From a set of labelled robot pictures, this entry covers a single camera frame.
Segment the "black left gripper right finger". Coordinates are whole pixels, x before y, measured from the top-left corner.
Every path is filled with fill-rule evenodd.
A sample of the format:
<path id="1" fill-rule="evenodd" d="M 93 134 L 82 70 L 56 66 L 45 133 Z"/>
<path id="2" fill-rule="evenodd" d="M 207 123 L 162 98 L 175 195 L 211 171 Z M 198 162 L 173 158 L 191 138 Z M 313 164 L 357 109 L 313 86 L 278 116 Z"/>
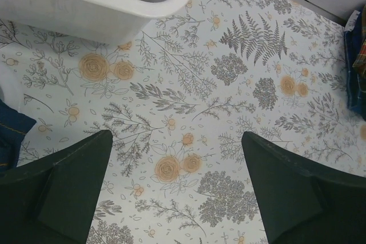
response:
<path id="1" fill-rule="evenodd" d="M 245 162 L 269 243 L 365 243 L 365 178 L 246 131 Z"/>

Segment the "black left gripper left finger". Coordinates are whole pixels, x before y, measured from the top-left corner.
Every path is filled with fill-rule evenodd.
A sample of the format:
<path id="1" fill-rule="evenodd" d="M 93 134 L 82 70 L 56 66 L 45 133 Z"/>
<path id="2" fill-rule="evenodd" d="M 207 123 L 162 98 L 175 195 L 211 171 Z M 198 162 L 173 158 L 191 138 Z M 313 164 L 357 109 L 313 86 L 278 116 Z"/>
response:
<path id="1" fill-rule="evenodd" d="M 1 173 L 1 243 L 86 243 L 112 150 L 101 130 Z"/>

